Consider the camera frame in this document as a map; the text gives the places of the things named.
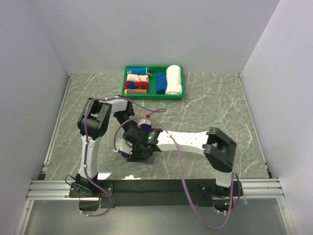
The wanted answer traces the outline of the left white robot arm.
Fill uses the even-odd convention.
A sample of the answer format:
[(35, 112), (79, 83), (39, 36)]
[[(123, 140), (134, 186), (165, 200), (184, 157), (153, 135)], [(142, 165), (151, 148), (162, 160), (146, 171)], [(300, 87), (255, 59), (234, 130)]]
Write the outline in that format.
[(73, 179), (74, 191), (81, 191), (92, 197), (99, 190), (98, 185), (98, 152), (102, 137), (107, 132), (111, 116), (116, 118), (124, 130), (121, 144), (130, 147), (126, 159), (129, 161), (145, 160), (149, 157), (144, 143), (147, 132), (139, 127), (137, 122), (131, 120), (134, 116), (133, 105), (138, 106), (133, 100), (123, 96), (106, 99), (89, 98), (79, 116), (77, 127), (82, 137), (81, 166)]

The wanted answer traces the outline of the purple towel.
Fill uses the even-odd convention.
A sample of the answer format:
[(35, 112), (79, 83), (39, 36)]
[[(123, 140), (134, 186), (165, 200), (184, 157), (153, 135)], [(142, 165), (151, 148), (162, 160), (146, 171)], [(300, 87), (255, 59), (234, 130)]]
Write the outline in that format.
[(125, 132), (123, 138), (126, 141), (126, 146), (130, 147), (131, 151), (126, 153), (120, 150), (122, 157), (130, 162), (142, 162), (150, 158), (153, 152), (148, 144), (148, 134), (152, 130), (151, 125), (143, 123)]

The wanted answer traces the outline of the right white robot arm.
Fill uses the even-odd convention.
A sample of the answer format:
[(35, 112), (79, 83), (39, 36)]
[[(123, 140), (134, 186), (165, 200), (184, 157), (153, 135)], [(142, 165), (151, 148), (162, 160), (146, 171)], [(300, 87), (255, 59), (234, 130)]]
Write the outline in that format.
[(128, 161), (143, 161), (154, 152), (181, 151), (205, 156), (216, 172), (215, 190), (227, 195), (232, 190), (232, 171), (237, 143), (222, 130), (211, 127), (208, 131), (188, 133), (162, 129), (145, 131), (129, 129), (116, 141), (118, 150)]

